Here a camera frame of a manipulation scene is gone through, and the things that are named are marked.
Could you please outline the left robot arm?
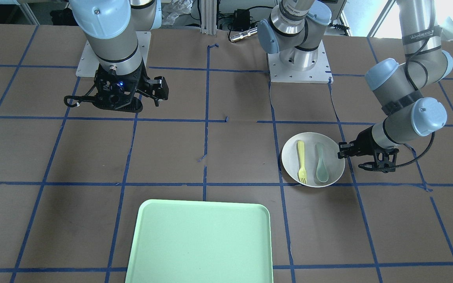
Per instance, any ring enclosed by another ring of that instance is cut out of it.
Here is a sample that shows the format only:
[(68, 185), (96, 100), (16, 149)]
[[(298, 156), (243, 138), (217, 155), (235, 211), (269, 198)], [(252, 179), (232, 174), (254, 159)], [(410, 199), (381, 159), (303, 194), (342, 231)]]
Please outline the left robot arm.
[[(421, 90), (439, 82), (453, 69), (453, 58), (442, 50), (442, 27), (436, 21), (433, 0), (398, 0), (401, 42), (405, 63), (388, 58), (365, 74), (370, 90), (386, 118), (362, 131), (350, 143), (338, 144), (338, 159), (373, 156), (359, 165), (367, 171), (393, 172), (398, 147), (419, 137), (431, 136), (445, 126), (444, 106)], [(258, 40), (267, 54), (279, 54), (295, 71), (310, 70), (332, 11), (318, 0), (281, 0), (268, 18), (257, 24)]]

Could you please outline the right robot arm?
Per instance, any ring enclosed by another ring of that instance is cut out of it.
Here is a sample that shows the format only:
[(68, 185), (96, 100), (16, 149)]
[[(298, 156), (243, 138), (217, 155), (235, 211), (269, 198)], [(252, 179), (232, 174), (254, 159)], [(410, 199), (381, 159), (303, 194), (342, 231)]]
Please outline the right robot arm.
[(140, 94), (155, 106), (169, 97), (165, 77), (150, 78), (138, 31), (162, 25), (160, 0), (70, 0), (64, 9), (50, 12), (52, 23), (79, 26), (99, 62), (93, 86), (83, 96), (65, 96), (67, 107), (90, 103), (102, 110), (139, 113)]

